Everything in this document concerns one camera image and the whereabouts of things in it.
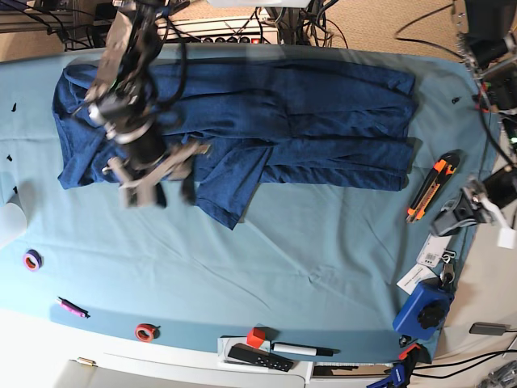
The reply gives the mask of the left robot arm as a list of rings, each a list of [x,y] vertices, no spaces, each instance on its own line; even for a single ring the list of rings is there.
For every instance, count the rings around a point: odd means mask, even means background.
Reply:
[[[516,222],[508,221],[502,212],[516,200],[516,33],[511,29],[515,16],[514,1],[452,4],[458,53],[478,88],[478,111],[498,115],[499,128],[506,134],[511,151],[503,151],[489,125],[482,125],[487,139],[506,164],[482,181],[468,180],[458,197],[431,223],[431,233],[436,237],[451,236],[469,226],[495,223],[499,227],[498,246],[515,247]]]

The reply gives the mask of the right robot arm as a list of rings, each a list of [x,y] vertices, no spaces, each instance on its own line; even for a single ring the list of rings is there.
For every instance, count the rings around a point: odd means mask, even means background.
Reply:
[[[85,97],[89,117],[104,127],[106,137],[120,156],[107,160],[103,173],[113,174],[126,208],[166,207],[164,179],[181,182],[187,204],[195,203],[193,162],[209,146],[199,141],[167,145],[157,116],[173,107],[183,95],[187,81],[187,44],[179,42],[179,84],[176,92],[159,99],[149,67],[166,43],[159,31],[181,33],[170,19],[173,1],[115,1],[116,16],[107,34],[105,51],[94,81]]]

